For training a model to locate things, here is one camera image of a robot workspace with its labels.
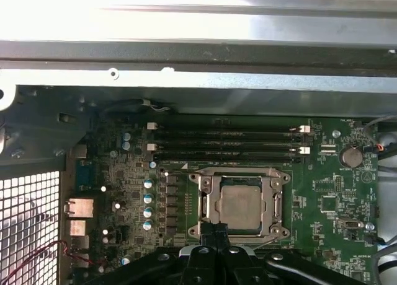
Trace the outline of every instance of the capacitor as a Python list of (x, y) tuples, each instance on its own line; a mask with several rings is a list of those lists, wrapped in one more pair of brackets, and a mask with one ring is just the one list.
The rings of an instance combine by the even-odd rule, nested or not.
[(123, 134), (123, 140), (124, 141), (129, 141), (131, 139), (131, 134), (126, 132)]
[(110, 234), (110, 233), (113, 232), (113, 231), (114, 231), (113, 226), (108, 226), (108, 227), (106, 227), (104, 230), (102, 230), (102, 234), (103, 234), (103, 235), (108, 235), (108, 234)]
[(123, 142), (122, 144), (123, 150), (128, 151), (131, 148), (131, 144), (128, 141)]
[(102, 243), (109, 243), (113, 238), (114, 236), (112, 234), (108, 234), (107, 236), (102, 238)]
[(119, 201), (118, 203), (114, 204), (115, 209), (125, 208), (126, 206), (127, 206), (127, 203), (125, 201)]
[(145, 196), (143, 197), (143, 202), (146, 204), (151, 203), (153, 201), (153, 199), (154, 199), (153, 195), (148, 193), (148, 194), (145, 194)]
[(122, 258), (122, 265), (127, 265), (130, 262), (132, 262), (133, 258), (130, 254), (124, 255), (124, 257)]
[(153, 213), (153, 209), (152, 208), (146, 208), (146, 209), (143, 210), (143, 217), (150, 218), (152, 213)]
[(117, 152), (116, 151), (111, 151), (109, 153), (110, 158), (116, 158), (117, 157)]
[(152, 227), (152, 225), (153, 225), (153, 221), (152, 220), (146, 220), (144, 223), (143, 223), (143, 229), (144, 230), (150, 230), (151, 229), (151, 227)]
[(153, 181), (150, 179), (147, 179), (147, 180), (143, 181), (143, 186), (146, 189), (150, 189), (153, 186)]

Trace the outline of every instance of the chip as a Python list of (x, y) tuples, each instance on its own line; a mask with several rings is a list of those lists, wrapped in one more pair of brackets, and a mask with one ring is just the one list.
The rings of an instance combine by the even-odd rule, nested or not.
[(123, 170), (116, 171), (116, 177), (117, 178), (124, 178), (124, 171)]
[(351, 271), (350, 276), (355, 280), (358, 280), (361, 282), (364, 281), (364, 275), (363, 275), (362, 271)]
[(139, 199), (139, 198), (141, 198), (141, 193), (134, 191), (131, 193), (131, 197), (135, 198), (135, 199)]
[(233, 185), (221, 189), (220, 221), (229, 229), (258, 229), (261, 224), (261, 189)]
[(334, 213), (337, 207), (336, 196), (322, 196), (321, 197), (321, 212), (322, 213)]
[(135, 237), (135, 243), (137, 245), (142, 245), (144, 243), (144, 241), (145, 241), (144, 237)]

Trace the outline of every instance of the wire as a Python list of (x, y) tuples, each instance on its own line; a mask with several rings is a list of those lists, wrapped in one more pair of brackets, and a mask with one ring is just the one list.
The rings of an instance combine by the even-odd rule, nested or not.
[(93, 261), (91, 261), (90, 259), (86, 259), (83, 258), (81, 256), (77, 256), (77, 255), (73, 255), (70, 254), (69, 252), (69, 247), (68, 247), (68, 243), (64, 240), (56, 240), (54, 242), (49, 243), (48, 245), (41, 247), (41, 248), (37, 248), (35, 250), (33, 250), (32, 252), (29, 253), (28, 257), (25, 258), (25, 260), (16, 267), (16, 269), (14, 271), (12, 271), (1, 283), (1, 285), (6, 285), (8, 283), (8, 281), (17, 274), (18, 271), (20, 271), (25, 265), (28, 265), (35, 257), (39, 256), (41, 253), (43, 253), (44, 251), (48, 250), (49, 248), (51, 248), (52, 246), (56, 245), (56, 244), (62, 244), (63, 246), (63, 255), (70, 257), (72, 259), (77, 259), (77, 260), (82, 260), (85, 262), (88, 262), (90, 265), (94, 265), (95, 263)]
[(379, 172), (397, 173), (397, 167), (378, 166)]
[(386, 247), (371, 256), (371, 270), (373, 277), (375, 278), (375, 284), (381, 285), (380, 274), (378, 270), (379, 259), (394, 252), (397, 252), (397, 243), (394, 243), (393, 245), (390, 245), (389, 247)]
[(385, 147), (383, 147), (381, 144), (377, 144), (377, 148), (380, 152), (383, 152), (385, 150)]
[(380, 266), (378, 266), (378, 271), (380, 274), (382, 274), (382, 272), (396, 267), (397, 267), (397, 260), (391, 260), (389, 262), (382, 263)]
[(370, 134), (370, 129), (369, 129), (369, 128), (370, 128), (371, 126), (373, 126), (373, 125), (379, 123), (379, 122), (392, 120), (392, 119), (394, 119), (394, 118), (397, 118), (397, 115), (383, 116), (383, 117), (381, 117), (381, 118), (377, 118), (377, 119), (374, 119), (374, 120), (368, 122), (368, 123), (363, 127), (363, 130), (362, 130), (363, 133), (366, 135), (366, 137), (368, 137), (368, 139), (369, 139), (371, 142), (373, 142), (374, 144), (377, 145), (379, 151), (383, 151), (385, 148), (384, 148), (382, 145), (380, 145), (379, 142), (378, 142), (375, 138), (373, 138), (373, 136)]

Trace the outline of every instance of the metal bracket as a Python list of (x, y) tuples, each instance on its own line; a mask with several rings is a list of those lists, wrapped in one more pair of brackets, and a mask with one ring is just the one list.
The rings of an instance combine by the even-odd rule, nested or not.
[[(205, 199), (198, 202), (198, 214), (203, 221), (219, 223), (220, 213), (216, 209), (221, 199), (222, 178), (244, 177), (260, 178), (261, 190), (261, 229), (255, 235), (229, 234), (231, 243), (266, 243), (288, 237), (290, 231), (282, 226), (282, 186), (291, 180), (291, 176), (272, 168), (208, 167), (189, 175), (190, 181), (197, 183)], [(199, 238), (201, 221), (189, 229), (189, 234)]]

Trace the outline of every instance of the ram slot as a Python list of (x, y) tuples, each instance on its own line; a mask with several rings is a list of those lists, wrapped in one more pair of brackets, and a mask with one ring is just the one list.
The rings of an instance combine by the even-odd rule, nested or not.
[(296, 156), (266, 156), (258, 154), (180, 154), (160, 153), (155, 154), (156, 161), (204, 161), (204, 162), (265, 162), (265, 163), (300, 163), (305, 158)]
[(265, 127), (214, 127), (214, 126), (187, 126), (187, 125), (179, 125), (176, 124), (166, 124), (166, 125), (158, 125), (157, 123), (153, 123), (153, 127), (155, 127), (156, 131), (172, 131), (172, 132), (180, 132), (180, 131), (191, 131), (197, 133), (205, 133), (208, 130), (215, 131), (229, 131), (229, 132), (244, 132), (244, 133), (309, 133), (310, 126), (301, 125), (301, 126), (265, 126)]
[(289, 153), (297, 152), (304, 153), (304, 148), (306, 147), (293, 147), (293, 146), (225, 146), (225, 145), (211, 145), (211, 144), (201, 144), (196, 146), (185, 146), (180, 144), (179, 146), (163, 146), (158, 145), (156, 147), (156, 152), (162, 153), (166, 152), (180, 152), (180, 151), (190, 151), (190, 152), (237, 152), (237, 153)]

